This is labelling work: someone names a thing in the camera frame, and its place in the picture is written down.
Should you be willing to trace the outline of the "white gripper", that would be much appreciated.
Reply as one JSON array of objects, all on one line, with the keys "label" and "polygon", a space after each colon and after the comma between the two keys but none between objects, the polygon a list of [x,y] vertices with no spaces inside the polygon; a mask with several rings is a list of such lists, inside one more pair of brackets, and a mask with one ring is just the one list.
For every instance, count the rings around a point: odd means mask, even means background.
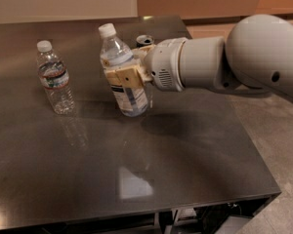
[{"label": "white gripper", "polygon": [[180,75],[180,56],[187,38],[168,39],[158,43],[132,49],[134,60],[139,64],[107,70],[105,77],[110,85],[139,89],[152,81],[164,92],[181,92],[185,87]]}]

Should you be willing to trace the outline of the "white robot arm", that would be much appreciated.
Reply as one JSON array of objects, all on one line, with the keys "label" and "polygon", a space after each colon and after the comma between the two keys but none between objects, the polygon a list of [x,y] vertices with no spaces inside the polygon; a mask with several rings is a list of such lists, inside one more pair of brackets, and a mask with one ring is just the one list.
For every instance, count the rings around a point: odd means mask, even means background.
[{"label": "white robot arm", "polygon": [[167,39],[134,55],[103,58],[109,84],[139,89],[150,82],[161,91],[272,92],[293,99],[293,24],[278,17],[248,17],[226,38]]}]

